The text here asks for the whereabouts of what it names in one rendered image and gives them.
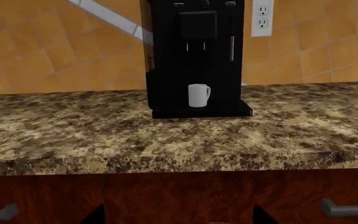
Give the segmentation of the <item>dark wood cabinet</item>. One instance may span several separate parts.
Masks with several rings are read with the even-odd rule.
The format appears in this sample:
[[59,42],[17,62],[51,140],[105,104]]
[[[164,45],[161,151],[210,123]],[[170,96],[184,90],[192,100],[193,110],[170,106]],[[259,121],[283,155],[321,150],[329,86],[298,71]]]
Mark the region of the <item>dark wood cabinet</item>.
[[358,205],[358,169],[0,176],[0,224],[80,224],[104,205],[106,224],[252,224],[259,205],[279,224],[358,224],[326,216],[328,198]]

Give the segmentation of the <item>white wall power outlet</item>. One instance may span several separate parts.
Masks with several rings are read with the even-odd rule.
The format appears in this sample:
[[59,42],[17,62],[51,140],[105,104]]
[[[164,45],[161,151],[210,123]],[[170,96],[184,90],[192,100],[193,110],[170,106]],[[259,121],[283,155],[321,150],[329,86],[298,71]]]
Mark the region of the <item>white wall power outlet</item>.
[[270,37],[274,0],[252,0],[251,37]]

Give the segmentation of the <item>brown granite counter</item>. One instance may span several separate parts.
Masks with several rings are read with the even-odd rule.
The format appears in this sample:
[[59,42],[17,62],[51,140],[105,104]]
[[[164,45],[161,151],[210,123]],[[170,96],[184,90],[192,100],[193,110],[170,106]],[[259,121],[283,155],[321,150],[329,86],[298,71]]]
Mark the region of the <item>brown granite counter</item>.
[[242,96],[251,117],[152,119],[145,91],[0,95],[0,175],[358,168],[358,82]]

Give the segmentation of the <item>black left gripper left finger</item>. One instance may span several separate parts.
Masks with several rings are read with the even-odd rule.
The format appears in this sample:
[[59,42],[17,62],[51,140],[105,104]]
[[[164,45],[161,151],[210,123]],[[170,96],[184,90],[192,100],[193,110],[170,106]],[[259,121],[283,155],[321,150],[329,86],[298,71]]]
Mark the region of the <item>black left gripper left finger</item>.
[[105,224],[105,210],[104,205],[101,204],[90,212],[80,224]]

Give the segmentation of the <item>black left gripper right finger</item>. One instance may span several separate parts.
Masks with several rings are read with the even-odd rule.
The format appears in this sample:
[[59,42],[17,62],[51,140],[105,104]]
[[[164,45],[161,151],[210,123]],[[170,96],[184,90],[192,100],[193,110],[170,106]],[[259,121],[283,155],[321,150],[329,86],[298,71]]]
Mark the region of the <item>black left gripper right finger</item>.
[[252,224],[278,224],[262,207],[254,205],[252,212]]

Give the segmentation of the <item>black coffee machine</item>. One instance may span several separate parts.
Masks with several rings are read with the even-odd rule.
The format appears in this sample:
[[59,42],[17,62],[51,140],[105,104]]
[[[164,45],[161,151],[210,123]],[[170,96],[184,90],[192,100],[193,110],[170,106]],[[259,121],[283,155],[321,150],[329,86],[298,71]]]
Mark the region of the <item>black coffee machine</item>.
[[[148,106],[155,119],[246,117],[241,98],[245,0],[139,0]],[[188,85],[211,87],[188,105]]]

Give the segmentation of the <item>white ceramic mug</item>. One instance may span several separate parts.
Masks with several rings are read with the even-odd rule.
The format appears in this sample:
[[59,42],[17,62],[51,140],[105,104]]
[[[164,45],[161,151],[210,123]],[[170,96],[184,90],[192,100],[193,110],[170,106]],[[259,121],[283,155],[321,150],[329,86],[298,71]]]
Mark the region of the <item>white ceramic mug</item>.
[[188,105],[191,108],[203,108],[207,106],[211,94],[211,87],[206,84],[188,85]]

